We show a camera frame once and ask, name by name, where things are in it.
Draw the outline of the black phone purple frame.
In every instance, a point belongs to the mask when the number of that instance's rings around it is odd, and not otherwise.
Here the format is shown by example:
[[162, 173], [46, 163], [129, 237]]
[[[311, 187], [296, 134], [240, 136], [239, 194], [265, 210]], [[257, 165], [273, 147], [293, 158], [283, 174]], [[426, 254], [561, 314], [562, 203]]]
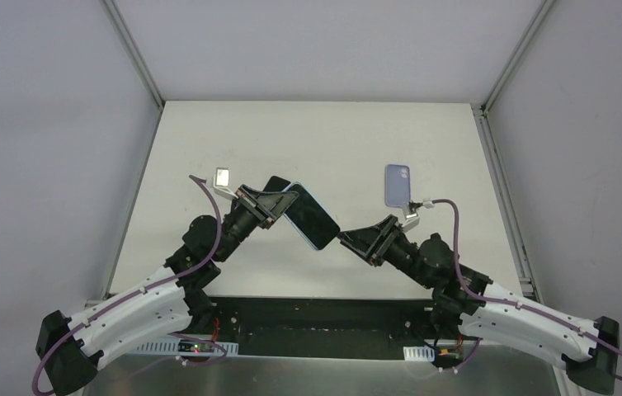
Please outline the black phone purple frame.
[[264, 186], [264, 192], [282, 192], [291, 182], [283, 177], [271, 176], [266, 185]]

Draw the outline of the black phone light blue case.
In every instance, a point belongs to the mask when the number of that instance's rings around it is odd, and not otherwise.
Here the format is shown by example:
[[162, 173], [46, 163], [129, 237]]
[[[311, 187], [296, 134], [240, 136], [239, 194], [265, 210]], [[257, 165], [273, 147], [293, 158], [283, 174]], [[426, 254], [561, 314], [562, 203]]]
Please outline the black phone light blue case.
[[341, 232], [337, 221], [302, 184], [291, 183], [282, 191], [297, 195], [285, 217], [312, 249], [323, 250]]

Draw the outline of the lavender phone case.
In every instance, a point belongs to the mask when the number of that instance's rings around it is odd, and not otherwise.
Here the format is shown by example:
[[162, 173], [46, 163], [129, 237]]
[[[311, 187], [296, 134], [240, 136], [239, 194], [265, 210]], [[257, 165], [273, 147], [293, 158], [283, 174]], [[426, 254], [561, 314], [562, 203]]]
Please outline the lavender phone case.
[[384, 169], [384, 204], [389, 208], [400, 208], [410, 199], [410, 168], [401, 164], [387, 164]]

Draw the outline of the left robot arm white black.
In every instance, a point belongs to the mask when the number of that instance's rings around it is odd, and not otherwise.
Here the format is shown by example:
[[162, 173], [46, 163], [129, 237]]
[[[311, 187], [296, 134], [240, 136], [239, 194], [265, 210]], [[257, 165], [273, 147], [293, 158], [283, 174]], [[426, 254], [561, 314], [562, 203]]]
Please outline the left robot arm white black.
[[206, 332], [212, 325], [211, 302], [204, 288], [225, 261], [257, 228], [270, 228], [294, 204], [295, 191], [257, 191], [242, 185], [226, 215], [218, 210], [192, 220], [183, 244], [163, 265], [137, 285], [83, 310], [56, 310], [40, 325], [32, 380], [39, 395], [45, 374], [51, 395], [69, 395], [89, 384], [116, 358], [145, 342], [182, 332]]

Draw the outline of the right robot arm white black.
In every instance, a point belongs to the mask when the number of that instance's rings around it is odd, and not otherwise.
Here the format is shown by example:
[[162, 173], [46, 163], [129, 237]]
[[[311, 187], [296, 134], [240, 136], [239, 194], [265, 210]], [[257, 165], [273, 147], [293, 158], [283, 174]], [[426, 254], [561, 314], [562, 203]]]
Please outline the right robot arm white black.
[[455, 254], [438, 233], [422, 243], [408, 240], [390, 215], [370, 227], [342, 231], [341, 245], [371, 266], [392, 265], [431, 290], [430, 328], [438, 337], [456, 332], [512, 347], [564, 370], [576, 385], [612, 395], [619, 324], [605, 316], [577, 318], [527, 299], [488, 276], [455, 265]]

